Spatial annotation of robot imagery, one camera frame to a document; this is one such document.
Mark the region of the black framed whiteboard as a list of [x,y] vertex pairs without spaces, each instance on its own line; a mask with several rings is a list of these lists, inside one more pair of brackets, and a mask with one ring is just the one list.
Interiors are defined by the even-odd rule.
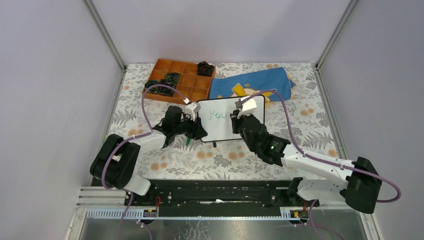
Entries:
[[[200,110],[198,116],[201,124],[208,135],[201,138],[202,142],[220,142],[242,139],[238,134],[232,132],[232,121],[230,114],[236,109],[240,97],[217,98],[199,101]],[[256,109],[252,113],[262,124],[265,121],[265,97],[257,95],[253,98]]]

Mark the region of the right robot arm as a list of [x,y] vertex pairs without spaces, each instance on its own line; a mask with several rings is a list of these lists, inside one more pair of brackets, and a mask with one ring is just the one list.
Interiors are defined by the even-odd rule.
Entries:
[[259,159],[269,165],[300,169],[322,178],[317,181],[294,178],[286,193],[291,205],[329,200],[345,202],[361,213],[374,213],[382,180],[370,160],[364,157],[355,161],[337,159],[298,150],[289,140],[268,133],[254,115],[239,116],[238,113],[234,110],[230,114],[232,131],[242,137]]

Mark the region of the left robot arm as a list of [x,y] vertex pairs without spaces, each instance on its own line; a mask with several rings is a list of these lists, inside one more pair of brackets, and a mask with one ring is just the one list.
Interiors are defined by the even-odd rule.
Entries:
[[136,194],[144,206],[152,204],[155,192],[151,182],[135,172],[139,154],[166,148],[175,137],[184,135],[191,140],[207,136],[199,116],[200,105],[191,102],[184,108],[170,106],[164,118],[153,129],[127,139],[109,135],[90,166],[90,174],[106,189],[116,188]]

